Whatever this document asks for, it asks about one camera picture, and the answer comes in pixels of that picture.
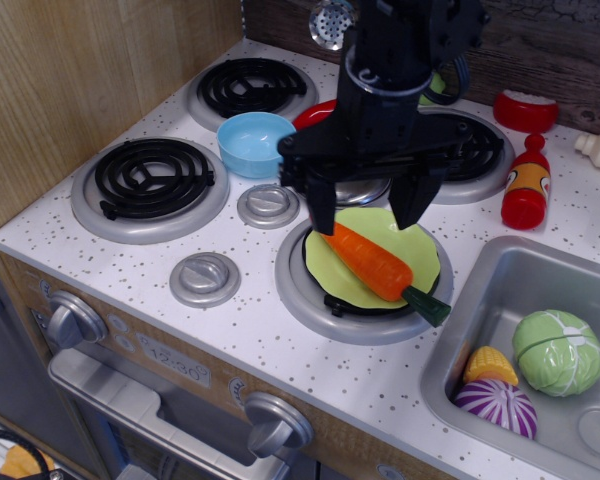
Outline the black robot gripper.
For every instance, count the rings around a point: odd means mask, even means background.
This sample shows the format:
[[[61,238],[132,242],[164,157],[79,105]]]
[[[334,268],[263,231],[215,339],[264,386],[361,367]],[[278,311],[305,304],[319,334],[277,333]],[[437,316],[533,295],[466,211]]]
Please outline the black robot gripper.
[[[398,228],[419,221],[470,133],[460,121],[420,113],[419,101],[438,69],[467,69],[470,47],[468,1],[360,2],[333,112],[278,144],[280,180],[305,194],[316,232],[333,234],[335,186],[347,181],[391,179]]]

